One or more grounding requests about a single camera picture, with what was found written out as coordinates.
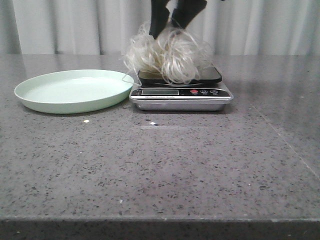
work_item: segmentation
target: gray countertop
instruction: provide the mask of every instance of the gray countertop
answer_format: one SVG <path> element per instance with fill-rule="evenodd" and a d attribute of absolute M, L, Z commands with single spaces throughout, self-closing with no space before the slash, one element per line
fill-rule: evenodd
<path fill-rule="evenodd" d="M 120 55 L 1 55 L 0 220 L 319 221 L 320 56 L 214 63 L 235 96 L 221 112 L 125 100 L 55 115 L 24 107 L 15 86 L 126 72 Z"/>

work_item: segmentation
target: plastic plate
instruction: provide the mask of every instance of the plastic plate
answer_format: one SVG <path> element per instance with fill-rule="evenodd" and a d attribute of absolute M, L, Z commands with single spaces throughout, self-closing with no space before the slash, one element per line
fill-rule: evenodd
<path fill-rule="evenodd" d="M 16 86 L 14 93 L 32 110 L 76 114 L 104 109 L 123 101 L 129 96 L 133 82 L 132 77 L 117 71 L 59 71 L 30 78 Z"/>

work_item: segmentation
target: digital kitchen scale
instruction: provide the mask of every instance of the digital kitchen scale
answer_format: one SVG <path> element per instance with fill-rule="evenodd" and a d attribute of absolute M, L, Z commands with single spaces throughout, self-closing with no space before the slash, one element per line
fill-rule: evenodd
<path fill-rule="evenodd" d="M 215 67 L 200 73 L 190 84 L 168 84 L 161 74 L 140 71 L 141 86 L 133 86 L 129 99 L 141 110 L 220 111 L 234 98 Z"/>

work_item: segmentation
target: white curtain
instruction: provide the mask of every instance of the white curtain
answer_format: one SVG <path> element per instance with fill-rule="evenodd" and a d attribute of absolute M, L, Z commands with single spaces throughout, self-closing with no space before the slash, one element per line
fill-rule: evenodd
<path fill-rule="evenodd" d="M 124 53 L 150 19 L 150 0 L 0 0 L 0 53 Z M 320 0 L 207 0 L 187 29 L 216 55 L 319 55 Z"/>

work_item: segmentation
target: scale display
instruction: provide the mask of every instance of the scale display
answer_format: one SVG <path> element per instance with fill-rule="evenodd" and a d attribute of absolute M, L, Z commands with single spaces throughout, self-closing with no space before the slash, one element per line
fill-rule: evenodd
<path fill-rule="evenodd" d="M 177 89 L 142 89 L 141 95 L 179 95 Z"/>

